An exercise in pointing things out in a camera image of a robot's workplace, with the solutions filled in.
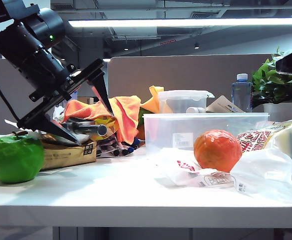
ceiling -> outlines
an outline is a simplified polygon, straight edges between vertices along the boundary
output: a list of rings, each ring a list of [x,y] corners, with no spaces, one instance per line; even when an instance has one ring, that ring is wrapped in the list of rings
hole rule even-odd
[[[187,55],[196,54],[195,43],[213,39],[249,36],[253,40],[265,37],[265,33],[292,33],[292,27],[264,27],[263,31],[259,26],[74,28],[68,23],[93,19],[290,18],[292,0],[51,0],[51,8],[66,25],[67,37],[53,49],[56,55],[60,55],[62,45],[74,53],[92,45],[101,49],[100,58],[169,55],[169,50],[176,48]]]

plastic bag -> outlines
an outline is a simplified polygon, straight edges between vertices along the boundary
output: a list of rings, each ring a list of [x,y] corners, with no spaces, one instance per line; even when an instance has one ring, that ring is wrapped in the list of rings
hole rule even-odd
[[[238,135],[243,152],[280,149],[292,158],[292,120]]]
[[[175,185],[193,187],[233,185],[229,173],[211,168],[202,169],[192,150],[163,148],[155,159],[161,172]]]
[[[235,187],[242,194],[292,204],[292,159],[276,148],[243,153],[230,173],[202,169],[192,150],[163,148],[161,172],[178,186]]]
[[[243,153],[230,174],[240,193],[292,203],[292,159],[279,149]]]

orange towel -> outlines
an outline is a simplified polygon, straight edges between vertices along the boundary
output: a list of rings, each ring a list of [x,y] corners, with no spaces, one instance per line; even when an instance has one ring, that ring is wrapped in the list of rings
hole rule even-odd
[[[138,133],[140,98],[135,95],[117,96],[110,98],[109,102],[119,126],[117,131],[118,141],[132,144],[134,137]],[[102,117],[111,117],[111,114],[100,101],[89,105],[77,100],[71,100],[66,105],[64,121],[69,117],[95,120]]]

gray partition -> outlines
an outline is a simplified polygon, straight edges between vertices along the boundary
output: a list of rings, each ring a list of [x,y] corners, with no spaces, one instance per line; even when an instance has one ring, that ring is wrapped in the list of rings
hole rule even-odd
[[[0,59],[0,88],[19,118],[39,104],[34,104],[28,98],[34,88],[6,59]],[[4,119],[16,121],[0,98],[0,134],[9,134],[12,130],[16,130],[6,124]]]
[[[137,95],[145,102],[151,85],[168,90],[207,90],[231,98],[239,73],[253,71],[270,54],[114,57],[108,63],[110,97]]]

ceiling light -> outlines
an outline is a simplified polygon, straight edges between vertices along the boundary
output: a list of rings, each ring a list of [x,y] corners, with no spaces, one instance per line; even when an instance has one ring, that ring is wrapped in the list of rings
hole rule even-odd
[[[69,20],[75,28],[102,27],[203,27],[292,25],[292,18],[212,18],[212,19],[118,19],[118,20]]]

